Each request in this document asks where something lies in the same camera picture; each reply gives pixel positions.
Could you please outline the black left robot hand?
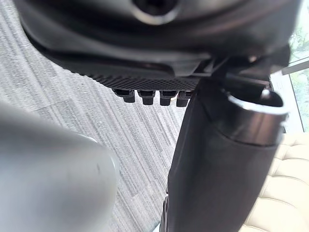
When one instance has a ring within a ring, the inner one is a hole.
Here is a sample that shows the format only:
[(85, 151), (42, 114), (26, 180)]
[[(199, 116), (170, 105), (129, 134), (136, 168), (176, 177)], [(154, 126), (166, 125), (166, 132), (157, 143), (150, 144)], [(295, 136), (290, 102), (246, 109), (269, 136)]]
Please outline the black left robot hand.
[(288, 111), (269, 89), (288, 66), (299, 0), (16, 0), (33, 46), (127, 103), (185, 107), (163, 232), (238, 232)]

